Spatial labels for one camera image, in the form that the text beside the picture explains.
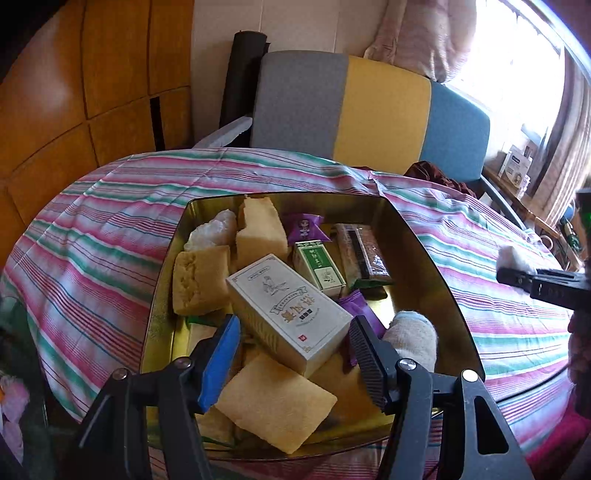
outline white wall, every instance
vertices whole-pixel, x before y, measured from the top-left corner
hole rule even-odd
[[[270,51],[321,50],[362,56],[388,0],[195,0],[191,95],[195,140],[215,131],[234,33],[256,30]]]

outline rolled mat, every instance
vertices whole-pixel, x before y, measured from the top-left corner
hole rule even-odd
[[[268,48],[266,43],[267,36],[264,33],[242,31],[234,35],[222,99],[220,127],[252,113],[261,59]]]

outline striped bedsheet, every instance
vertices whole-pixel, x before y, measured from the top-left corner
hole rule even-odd
[[[386,197],[451,288],[486,385],[521,446],[541,442],[571,390],[564,373],[569,312],[495,280],[497,251],[506,244],[538,267],[558,268],[539,237],[446,187],[276,150],[132,155],[73,183],[33,220],[6,264],[0,294],[26,305],[47,380],[74,418],[115,368],[139,369],[160,265],[187,202],[281,191]],[[363,471],[375,467],[363,464]]]

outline grey cushion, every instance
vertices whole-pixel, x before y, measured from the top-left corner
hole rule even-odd
[[[262,59],[251,146],[332,158],[349,58],[277,51]]]

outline dark red fabric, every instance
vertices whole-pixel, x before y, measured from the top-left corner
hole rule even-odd
[[[462,192],[466,195],[477,198],[476,193],[471,191],[471,189],[468,188],[468,185],[446,177],[445,174],[439,170],[439,168],[428,161],[419,161],[413,163],[410,165],[404,176],[437,183],[438,185],[450,187],[451,189],[457,190],[458,192]]]
[[[590,432],[591,420],[574,410],[573,391],[560,423],[544,443],[527,457],[535,480],[559,479]]]

